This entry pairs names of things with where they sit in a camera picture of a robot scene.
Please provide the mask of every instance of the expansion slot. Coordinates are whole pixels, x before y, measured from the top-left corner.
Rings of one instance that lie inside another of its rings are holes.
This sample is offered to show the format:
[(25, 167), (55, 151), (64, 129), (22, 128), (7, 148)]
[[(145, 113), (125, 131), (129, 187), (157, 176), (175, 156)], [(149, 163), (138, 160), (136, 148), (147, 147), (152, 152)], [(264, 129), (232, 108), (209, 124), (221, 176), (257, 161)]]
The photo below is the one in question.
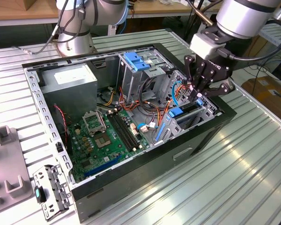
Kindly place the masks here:
[(133, 151), (134, 148), (138, 147), (138, 143), (119, 115), (110, 114), (107, 115), (107, 118), (109, 119), (110, 123), (112, 124), (120, 139), (123, 141), (128, 151)]
[(88, 171), (88, 172), (85, 172), (85, 173), (84, 173), (84, 177), (89, 177), (89, 176), (91, 176), (91, 175), (94, 175), (94, 174), (96, 174), (96, 173), (102, 171), (102, 170), (107, 169), (108, 167), (111, 167), (111, 166), (117, 164), (118, 161), (121, 159), (121, 157), (122, 157), (122, 156), (118, 156), (118, 157), (116, 157), (115, 159), (113, 159), (112, 161), (109, 161), (108, 163), (105, 163), (105, 164), (103, 164), (103, 165), (101, 165), (101, 166), (99, 166), (99, 167), (97, 167), (97, 168), (95, 168), (95, 169), (92, 169), (92, 170), (90, 170), (90, 171)]

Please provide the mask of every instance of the blue cable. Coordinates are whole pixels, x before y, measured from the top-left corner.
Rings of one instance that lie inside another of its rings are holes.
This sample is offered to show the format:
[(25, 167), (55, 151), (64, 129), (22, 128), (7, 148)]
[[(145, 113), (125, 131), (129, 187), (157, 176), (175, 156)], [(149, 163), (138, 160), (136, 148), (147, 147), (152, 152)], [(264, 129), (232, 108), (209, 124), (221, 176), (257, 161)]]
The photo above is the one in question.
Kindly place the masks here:
[(125, 22), (124, 22), (124, 27), (123, 27), (123, 29), (121, 30), (121, 32), (120, 32), (119, 34), (123, 33), (123, 31), (125, 30), (125, 28), (126, 28), (126, 20), (125, 20)]
[(140, 123), (138, 126), (137, 126), (137, 129), (139, 130), (142, 126), (145, 126), (146, 124), (145, 123)]
[(175, 103), (176, 106), (178, 106), (178, 102), (175, 98), (175, 86), (177, 83), (182, 83), (181, 81), (176, 81), (174, 84), (173, 84), (173, 87), (172, 87), (172, 98), (173, 98), (173, 102)]

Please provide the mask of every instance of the green circuit board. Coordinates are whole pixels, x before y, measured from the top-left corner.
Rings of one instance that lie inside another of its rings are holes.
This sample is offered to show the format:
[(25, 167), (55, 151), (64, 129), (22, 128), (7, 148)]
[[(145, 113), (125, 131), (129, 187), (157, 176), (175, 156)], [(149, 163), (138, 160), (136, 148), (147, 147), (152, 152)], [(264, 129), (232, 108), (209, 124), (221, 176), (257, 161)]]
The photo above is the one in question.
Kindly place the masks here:
[[(126, 111), (122, 110), (118, 114), (127, 123), (133, 123)], [(149, 148), (147, 140), (139, 134), (135, 140), (142, 148), (128, 151), (107, 116), (102, 115), (102, 118), (106, 125), (106, 131), (98, 132), (93, 136), (89, 134), (83, 119), (68, 126), (72, 143), (72, 153), (69, 156), (73, 164), (72, 174), (76, 182), (87, 178), (89, 173), (95, 173), (97, 168), (99, 169), (97, 172), (99, 172), (100, 167), (108, 168)], [(100, 125), (96, 116), (89, 117), (86, 121), (89, 128)], [(78, 133), (76, 132), (77, 126), (80, 127)]]

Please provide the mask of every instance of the slotted metal surface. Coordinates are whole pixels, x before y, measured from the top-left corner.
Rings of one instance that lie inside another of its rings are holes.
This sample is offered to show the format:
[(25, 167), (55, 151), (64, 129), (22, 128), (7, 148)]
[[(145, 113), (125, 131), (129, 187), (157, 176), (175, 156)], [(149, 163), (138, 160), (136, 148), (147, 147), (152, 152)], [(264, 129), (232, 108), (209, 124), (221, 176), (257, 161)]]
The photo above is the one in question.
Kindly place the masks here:
[(277, 24), (266, 25), (262, 28), (259, 35), (278, 46), (281, 43), (281, 26)]
[[(160, 42), (181, 61), (190, 50), (165, 30), (95, 38), (99, 51)], [(41, 45), (30, 46), (37, 51)], [(16, 128), (29, 175), (55, 164), (21, 64), (59, 57), (0, 49), (0, 125)], [(237, 115), (199, 154), (84, 224), (278, 224), (281, 123), (236, 90), (223, 97)], [(34, 196), (0, 213), (0, 224), (46, 224)], [(74, 206), (50, 224), (78, 224)]]

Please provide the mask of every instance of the wooden shelf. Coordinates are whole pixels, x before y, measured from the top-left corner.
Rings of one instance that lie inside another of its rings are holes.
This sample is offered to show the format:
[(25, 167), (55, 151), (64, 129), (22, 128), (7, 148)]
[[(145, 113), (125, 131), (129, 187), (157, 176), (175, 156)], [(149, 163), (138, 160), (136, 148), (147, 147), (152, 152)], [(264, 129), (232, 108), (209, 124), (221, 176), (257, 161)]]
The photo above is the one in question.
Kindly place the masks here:
[[(138, 1), (134, 5), (135, 14), (161, 14), (161, 13), (187, 13), (190, 12), (189, 6), (180, 3), (164, 5), (158, 0), (153, 2)], [(58, 10), (53, 0), (37, 0), (27, 11), (15, 10), (0, 7), (0, 20), (20, 20), (20, 19), (47, 19), (57, 18)]]

